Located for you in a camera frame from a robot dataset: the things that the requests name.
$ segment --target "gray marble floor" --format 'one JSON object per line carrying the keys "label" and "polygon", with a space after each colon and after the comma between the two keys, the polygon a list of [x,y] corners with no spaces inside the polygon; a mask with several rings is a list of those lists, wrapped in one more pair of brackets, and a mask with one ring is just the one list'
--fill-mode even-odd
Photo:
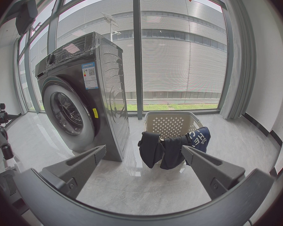
{"label": "gray marble floor", "polygon": [[[265,137],[244,117],[198,115],[211,132],[207,153],[245,168],[245,175],[259,168],[269,172],[279,151],[272,137]],[[182,163],[172,170],[141,160],[137,142],[143,121],[129,118],[130,137],[122,163],[102,160],[78,201],[117,213],[155,215],[202,205],[210,198],[191,167]],[[27,113],[8,128],[9,142],[25,168],[37,171],[73,156],[45,114]],[[0,172],[4,171],[0,152]]]}

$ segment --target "laundry basket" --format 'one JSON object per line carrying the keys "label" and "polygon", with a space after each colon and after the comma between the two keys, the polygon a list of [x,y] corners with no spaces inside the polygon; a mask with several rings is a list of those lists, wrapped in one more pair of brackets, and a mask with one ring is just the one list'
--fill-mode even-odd
{"label": "laundry basket", "polygon": [[149,111],[144,117],[144,130],[158,132],[161,138],[182,136],[202,126],[200,120],[188,111]]}

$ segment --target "washing machine door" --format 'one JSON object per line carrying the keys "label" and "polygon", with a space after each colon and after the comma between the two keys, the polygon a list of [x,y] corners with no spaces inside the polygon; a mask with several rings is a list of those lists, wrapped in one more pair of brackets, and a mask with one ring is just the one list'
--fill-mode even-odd
{"label": "washing machine door", "polygon": [[94,125],[86,106],[71,85],[50,76],[42,85],[45,112],[69,149],[81,153],[94,139]]}

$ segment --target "yellow warning sticker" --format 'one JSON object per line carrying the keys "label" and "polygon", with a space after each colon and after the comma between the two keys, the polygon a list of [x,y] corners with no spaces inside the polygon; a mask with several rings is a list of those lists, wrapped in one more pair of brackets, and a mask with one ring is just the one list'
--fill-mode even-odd
{"label": "yellow warning sticker", "polygon": [[93,110],[93,113],[94,113],[94,117],[95,117],[95,118],[98,118],[99,115],[98,115],[98,113],[97,113],[97,109],[96,109],[96,108],[93,108],[92,110]]}

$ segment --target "plastic wrap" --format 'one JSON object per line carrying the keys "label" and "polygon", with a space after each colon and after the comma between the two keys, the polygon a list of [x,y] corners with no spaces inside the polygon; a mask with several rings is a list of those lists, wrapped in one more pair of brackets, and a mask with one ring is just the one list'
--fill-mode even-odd
{"label": "plastic wrap", "polygon": [[63,45],[53,52],[52,59],[45,62],[45,72],[57,66],[75,60],[84,55],[92,55],[93,50],[101,44],[102,36],[96,32],[91,32]]}

